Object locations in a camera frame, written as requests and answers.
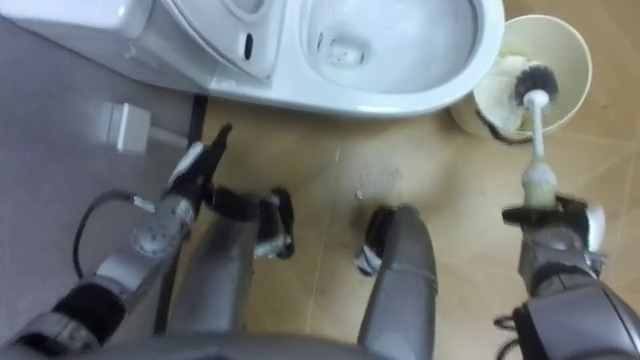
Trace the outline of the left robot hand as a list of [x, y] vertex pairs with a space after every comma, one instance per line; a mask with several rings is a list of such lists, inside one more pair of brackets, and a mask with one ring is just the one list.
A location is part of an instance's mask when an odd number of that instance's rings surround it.
[[224, 124], [210, 144], [194, 142], [182, 156], [169, 178], [167, 194], [185, 198], [197, 210], [213, 200], [212, 179], [227, 148], [233, 129]]

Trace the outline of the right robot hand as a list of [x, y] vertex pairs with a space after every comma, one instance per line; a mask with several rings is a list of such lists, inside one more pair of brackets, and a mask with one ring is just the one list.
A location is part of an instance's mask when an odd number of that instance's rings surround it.
[[606, 233], [606, 215], [602, 206], [583, 199], [557, 195], [551, 209], [512, 206], [502, 210], [505, 224], [519, 226], [522, 231], [539, 230], [550, 226], [564, 226], [576, 233], [585, 248], [598, 252]]

